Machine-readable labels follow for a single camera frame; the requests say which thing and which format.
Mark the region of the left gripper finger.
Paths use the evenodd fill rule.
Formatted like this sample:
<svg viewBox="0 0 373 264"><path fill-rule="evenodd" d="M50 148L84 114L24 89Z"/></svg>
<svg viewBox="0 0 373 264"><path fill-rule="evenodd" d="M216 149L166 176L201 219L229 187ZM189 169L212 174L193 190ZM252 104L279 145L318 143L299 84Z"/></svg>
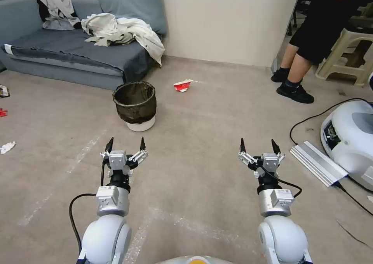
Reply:
<svg viewBox="0 0 373 264"><path fill-rule="evenodd" d="M112 151L112 148L113 148L113 141L114 141L114 137L111 137L109 142L106 144L105 150L100 153L100 155L103 159L103 163L109 163L109 155L110 155L110 153Z"/></svg>
<svg viewBox="0 0 373 264"><path fill-rule="evenodd" d="M127 158L127 165L128 166L138 166L145 158L148 156L148 151L146 149L146 144L144 141L144 137L141 138L140 143L140 150L135 153L134 155L130 155Z"/></svg>

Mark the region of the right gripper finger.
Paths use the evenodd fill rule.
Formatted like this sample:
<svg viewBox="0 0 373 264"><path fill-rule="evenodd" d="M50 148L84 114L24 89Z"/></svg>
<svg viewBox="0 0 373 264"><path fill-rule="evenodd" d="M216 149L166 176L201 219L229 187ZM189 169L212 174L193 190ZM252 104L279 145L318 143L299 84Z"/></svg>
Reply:
<svg viewBox="0 0 373 264"><path fill-rule="evenodd" d="M238 158L249 168L249 169L257 169L257 159L246 152L246 147L244 143L244 139L241 138L240 148L238 152Z"/></svg>
<svg viewBox="0 0 373 264"><path fill-rule="evenodd" d="M271 144L272 144L273 153L274 153L273 157L276 159L277 165L279 166L281 161L285 158L286 155L281 152L279 146L276 144L274 139L271 139Z"/></svg>

